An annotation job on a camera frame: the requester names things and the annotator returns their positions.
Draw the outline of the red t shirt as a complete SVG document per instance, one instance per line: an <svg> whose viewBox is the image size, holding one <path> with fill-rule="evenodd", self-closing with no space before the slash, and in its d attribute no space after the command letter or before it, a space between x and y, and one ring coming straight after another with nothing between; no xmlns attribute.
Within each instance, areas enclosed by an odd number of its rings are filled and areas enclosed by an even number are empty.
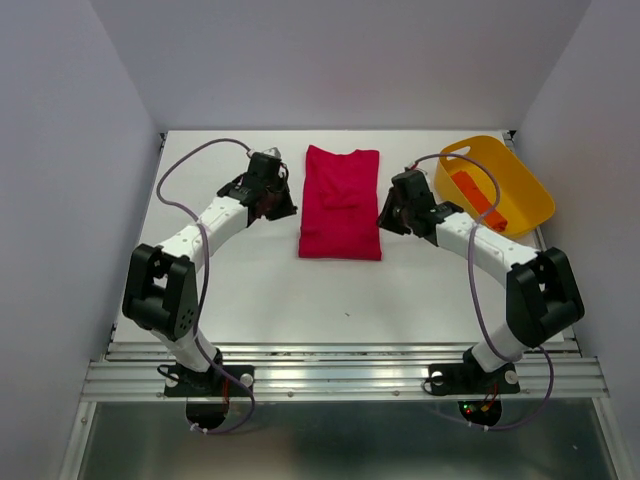
<svg viewBox="0 0 640 480"><path fill-rule="evenodd" d="M379 261L377 150L348 154L308 147L298 256Z"/></svg>

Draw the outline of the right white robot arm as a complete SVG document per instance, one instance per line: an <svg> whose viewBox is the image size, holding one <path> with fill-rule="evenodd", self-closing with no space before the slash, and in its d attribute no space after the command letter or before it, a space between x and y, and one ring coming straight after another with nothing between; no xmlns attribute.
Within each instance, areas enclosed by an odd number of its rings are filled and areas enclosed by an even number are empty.
<svg viewBox="0 0 640 480"><path fill-rule="evenodd" d="M566 254L518 244L475 221L458 205L437 203L426 177L415 170L391 180L381 229L414 235L467 261L467 273L480 268L505 290L505 318L458 363L432 364L425 381L436 396L479 394L489 387L515 393L506 376L522 355L579 321L584 304Z"/></svg>

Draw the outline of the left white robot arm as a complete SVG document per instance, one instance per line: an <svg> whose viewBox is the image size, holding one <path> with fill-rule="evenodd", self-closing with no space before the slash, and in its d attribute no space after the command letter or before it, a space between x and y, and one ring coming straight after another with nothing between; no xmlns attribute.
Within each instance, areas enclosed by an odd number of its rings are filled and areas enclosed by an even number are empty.
<svg viewBox="0 0 640 480"><path fill-rule="evenodd" d="M247 156L247 170L221 187L201 213L158 193L162 204L181 210L191 222L158 245L138 245L130 257L122 313L174 356L173 365L159 370L170 387L199 395L215 392L230 377L220 350L199 327L212 255L256 220L297 212L280 156L272 150L249 150Z"/></svg>

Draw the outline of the orange rolled t shirt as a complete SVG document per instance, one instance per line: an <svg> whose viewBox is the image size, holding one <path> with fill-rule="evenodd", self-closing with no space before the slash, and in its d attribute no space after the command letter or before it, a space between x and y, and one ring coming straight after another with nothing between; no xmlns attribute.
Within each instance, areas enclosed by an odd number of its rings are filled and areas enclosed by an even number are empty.
<svg viewBox="0 0 640 480"><path fill-rule="evenodd" d="M452 175L452 180L466 200L479 214L483 214L491 209L492 204L467 172L456 172ZM484 220L486 224L496 232L504 232L508 225L507 219L496 210L490 211L484 217Z"/></svg>

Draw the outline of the yellow plastic basket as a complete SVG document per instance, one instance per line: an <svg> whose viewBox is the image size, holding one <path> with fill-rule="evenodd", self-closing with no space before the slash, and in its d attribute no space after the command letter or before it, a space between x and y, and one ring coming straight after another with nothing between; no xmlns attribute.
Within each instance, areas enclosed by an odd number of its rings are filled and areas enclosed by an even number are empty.
<svg viewBox="0 0 640 480"><path fill-rule="evenodd" d="M455 180L459 173L473 181L488 208L498 196L497 215L506 222L500 233L510 239L523 237L555 213L551 194L533 173L494 137L470 137L445 147L436 167L434 186L440 198L462 207L472 217L480 212Z"/></svg>

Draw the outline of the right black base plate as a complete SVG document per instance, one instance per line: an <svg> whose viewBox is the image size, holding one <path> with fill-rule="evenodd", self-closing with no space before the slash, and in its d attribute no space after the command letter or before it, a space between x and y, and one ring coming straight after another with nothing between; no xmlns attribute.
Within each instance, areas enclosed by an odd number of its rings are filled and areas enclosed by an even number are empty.
<svg viewBox="0 0 640 480"><path fill-rule="evenodd" d="M520 392L518 375L511 363L490 373L471 363L431 364L422 381L422 388L426 393L438 397Z"/></svg>

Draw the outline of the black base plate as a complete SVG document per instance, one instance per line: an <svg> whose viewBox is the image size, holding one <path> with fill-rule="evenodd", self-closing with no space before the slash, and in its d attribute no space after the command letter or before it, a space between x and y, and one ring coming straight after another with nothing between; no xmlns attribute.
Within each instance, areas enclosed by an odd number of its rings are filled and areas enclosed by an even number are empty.
<svg viewBox="0 0 640 480"><path fill-rule="evenodd" d="M164 395L168 398L240 397L248 398L249 393L239 382L243 375L253 376L252 365L230 365L225 371L236 382L232 382L213 368L207 372L193 372L177 363L160 364L156 371L164 378Z"/></svg>
<svg viewBox="0 0 640 480"><path fill-rule="evenodd" d="M518 375L511 363L490 373L471 363L431 364L422 381L422 388L426 393L438 397L520 392Z"/></svg>

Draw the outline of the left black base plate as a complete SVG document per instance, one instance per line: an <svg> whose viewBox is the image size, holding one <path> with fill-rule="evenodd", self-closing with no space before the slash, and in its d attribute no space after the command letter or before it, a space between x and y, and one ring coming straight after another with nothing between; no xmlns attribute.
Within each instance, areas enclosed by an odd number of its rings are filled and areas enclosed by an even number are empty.
<svg viewBox="0 0 640 480"><path fill-rule="evenodd" d="M164 378L164 395L168 398L240 397L248 398L249 393L239 382L243 375L253 376L252 365L230 365L225 371L236 382L232 382L213 368L207 372L193 372L177 363L160 364L156 371Z"/></svg>

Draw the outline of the aluminium rail frame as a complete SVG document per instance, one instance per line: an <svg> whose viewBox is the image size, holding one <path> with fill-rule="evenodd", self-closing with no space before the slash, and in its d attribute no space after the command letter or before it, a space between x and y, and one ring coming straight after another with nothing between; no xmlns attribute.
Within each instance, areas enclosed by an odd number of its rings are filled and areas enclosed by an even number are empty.
<svg viewBox="0 0 640 480"><path fill-rule="evenodd" d="M259 221L212 260L202 328L230 365L249 364L256 411L241 430L190 431L164 393L163 346L119 320L91 363L64 479L632 479L596 358L565 331L518 365L512 422L462 424L453 397L421 387L479 339L464 263L384 234L381 262L304 261L297 218Z"/></svg>

